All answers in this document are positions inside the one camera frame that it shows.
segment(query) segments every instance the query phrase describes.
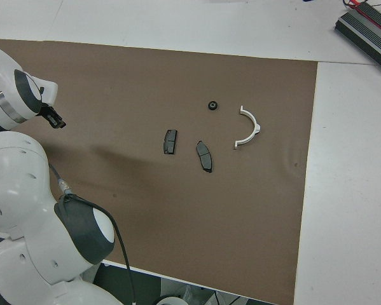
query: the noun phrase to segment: brown mat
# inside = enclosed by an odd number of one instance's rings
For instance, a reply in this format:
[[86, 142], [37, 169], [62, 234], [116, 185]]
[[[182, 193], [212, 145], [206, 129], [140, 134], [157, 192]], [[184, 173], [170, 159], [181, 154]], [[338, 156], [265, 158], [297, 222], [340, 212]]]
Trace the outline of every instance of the brown mat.
[[[315, 62], [58, 42], [0, 48], [59, 84], [55, 108], [67, 126], [36, 118], [17, 131], [114, 215], [131, 265], [293, 303]], [[234, 150], [253, 130], [241, 105], [261, 133]], [[178, 130], [175, 155], [163, 154], [168, 129]], [[108, 259], [122, 262], [118, 247]]]

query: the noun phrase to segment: cardboard surface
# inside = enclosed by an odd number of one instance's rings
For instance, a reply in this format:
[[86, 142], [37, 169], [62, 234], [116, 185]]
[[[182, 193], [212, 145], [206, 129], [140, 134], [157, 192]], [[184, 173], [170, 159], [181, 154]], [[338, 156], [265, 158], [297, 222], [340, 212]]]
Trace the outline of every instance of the cardboard surface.
[[[293, 303], [315, 62], [58, 42], [0, 48], [59, 84], [55, 109], [67, 126], [35, 118], [17, 131], [114, 215], [131, 265]], [[253, 130], [241, 105], [261, 132], [234, 150]], [[168, 129], [178, 130], [175, 155], [163, 154]], [[108, 259], [123, 262], [119, 247]]]

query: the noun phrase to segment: c-shaped white object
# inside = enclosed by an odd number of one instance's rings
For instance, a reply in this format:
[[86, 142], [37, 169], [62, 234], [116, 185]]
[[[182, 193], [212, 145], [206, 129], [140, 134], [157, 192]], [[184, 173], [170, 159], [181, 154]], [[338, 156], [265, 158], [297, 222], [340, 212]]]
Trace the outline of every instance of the c-shaped white object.
[[241, 106], [241, 109], [240, 109], [240, 114], [243, 114], [245, 116], [247, 116], [248, 118], [251, 119], [251, 121], [253, 121], [254, 123], [254, 131], [252, 132], [252, 134], [250, 134], [247, 138], [245, 138], [244, 140], [239, 140], [239, 141], [235, 141], [235, 145], [234, 145], [234, 148], [237, 149], [238, 148], [238, 145], [242, 145], [242, 144], [245, 144], [249, 141], [251, 141], [253, 139], [253, 137], [261, 131], [261, 126], [256, 122], [256, 119], [255, 117], [253, 116], [253, 114], [249, 111], [246, 111], [244, 110], [243, 106]]

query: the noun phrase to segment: small black wheel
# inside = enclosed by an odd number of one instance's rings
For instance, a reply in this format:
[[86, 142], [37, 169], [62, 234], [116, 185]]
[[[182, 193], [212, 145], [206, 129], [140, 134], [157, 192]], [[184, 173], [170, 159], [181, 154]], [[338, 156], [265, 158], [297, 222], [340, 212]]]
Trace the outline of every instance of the small black wheel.
[[209, 102], [209, 109], [210, 110], [216, 110], [217, 107], [218, 107], [218, 103], [217, 102], [215, 102], [213, 100], [211, 102]]

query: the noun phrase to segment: white tabletop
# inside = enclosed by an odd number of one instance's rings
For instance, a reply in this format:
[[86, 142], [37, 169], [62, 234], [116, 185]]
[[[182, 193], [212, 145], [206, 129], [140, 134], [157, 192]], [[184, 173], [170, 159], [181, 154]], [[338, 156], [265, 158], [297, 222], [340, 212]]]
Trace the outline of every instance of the white tabletop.
[[320, 61], [294, 303], [381, 304], [381, 72], [334, 32], [345, 12], [341, 0], [0, 0], [0, 38]]

